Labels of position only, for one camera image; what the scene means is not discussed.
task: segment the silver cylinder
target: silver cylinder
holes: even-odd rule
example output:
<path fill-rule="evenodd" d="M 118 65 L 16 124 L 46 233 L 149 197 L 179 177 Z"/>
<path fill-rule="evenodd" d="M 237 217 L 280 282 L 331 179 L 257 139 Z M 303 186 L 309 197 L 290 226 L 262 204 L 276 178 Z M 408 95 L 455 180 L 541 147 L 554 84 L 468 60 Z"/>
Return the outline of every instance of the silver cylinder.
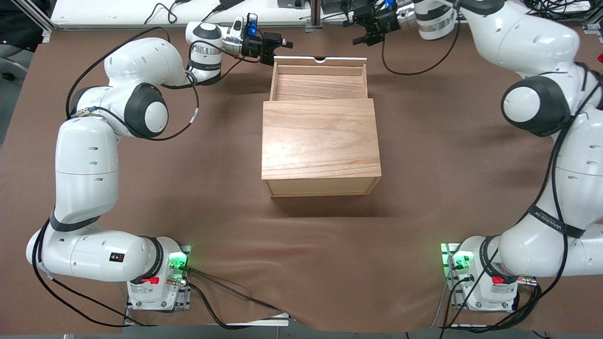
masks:
<path fill-rule="evenodd" d="M 415 15 L 414 2 L 412 0 L 398 0 L 398 10 L 396 11 L 396 18 L 398 24 L 403 30 L 417 26 L 417 17 Z"/>

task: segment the black caster wheel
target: black caster wheel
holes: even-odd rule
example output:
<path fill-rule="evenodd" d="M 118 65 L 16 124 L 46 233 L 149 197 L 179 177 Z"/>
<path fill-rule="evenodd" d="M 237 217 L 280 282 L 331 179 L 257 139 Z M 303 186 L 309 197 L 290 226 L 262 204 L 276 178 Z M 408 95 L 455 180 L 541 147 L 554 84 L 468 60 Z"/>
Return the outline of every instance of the black caster wheel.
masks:
<path fill-rule="evenodd" d="M 3 72 L 2 73 L 2 78 L 4 80 L 8 80 L 8 81 L 13 81 L 14 79 L 16 79 L 16 77 L 14 76 L 14 74 L 12 74 L 10 72 Z"/>

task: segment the red button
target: red button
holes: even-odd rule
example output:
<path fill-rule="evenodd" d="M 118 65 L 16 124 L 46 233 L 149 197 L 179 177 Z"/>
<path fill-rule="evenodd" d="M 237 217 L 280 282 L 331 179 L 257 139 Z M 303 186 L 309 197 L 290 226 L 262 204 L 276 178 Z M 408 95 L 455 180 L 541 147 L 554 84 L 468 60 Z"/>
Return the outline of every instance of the red button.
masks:
<path fill-rule="evenodd" d="M 159 277 L 152 277 L 152 278 L 149 278 L 149 279 L 141 279 L 140 281 L 142 281 L 142 282 L 147 282 L 148 281 L 148 282 L 151 283 L 151 285 L 157 285 L 157 284 L 159 284 Z"/>
<path fill-rule="evenodd" d="M 500 285 L 505 282 L 505 279 L 502 277 L 492 277 L 492 283 L 495 285 Z"/>

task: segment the black cable strap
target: black cable strap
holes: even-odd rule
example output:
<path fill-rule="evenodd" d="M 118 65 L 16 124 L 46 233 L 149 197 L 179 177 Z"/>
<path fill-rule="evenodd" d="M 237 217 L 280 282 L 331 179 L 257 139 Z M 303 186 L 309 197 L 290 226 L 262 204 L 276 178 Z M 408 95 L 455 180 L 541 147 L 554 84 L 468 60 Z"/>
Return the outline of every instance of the black cable strap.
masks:
<path fill-rule="evenodd" d="M 553 217 L 534 204 L 530 205 L 528 208 L 528 213 L 536 217 L 536 219 L 540 220 L 543 224 L 549 226 L 550 228 L 561 232 L 564 235 L 571 236 L 572 238 L 580 239 L 585 232 L 583 229 L 560 222 L 559 219 Z"/>

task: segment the black label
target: black label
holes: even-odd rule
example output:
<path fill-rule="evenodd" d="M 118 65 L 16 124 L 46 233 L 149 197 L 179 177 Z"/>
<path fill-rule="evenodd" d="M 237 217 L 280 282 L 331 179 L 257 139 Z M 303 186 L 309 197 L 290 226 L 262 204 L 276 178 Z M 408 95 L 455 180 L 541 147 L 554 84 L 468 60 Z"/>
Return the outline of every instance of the black label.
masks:
<path fill-rule="evenodd" d="M 109 261 L 124 262 L 124 256 L 124 253 L 111 252 L 111 256 L 109 256 Z"/>

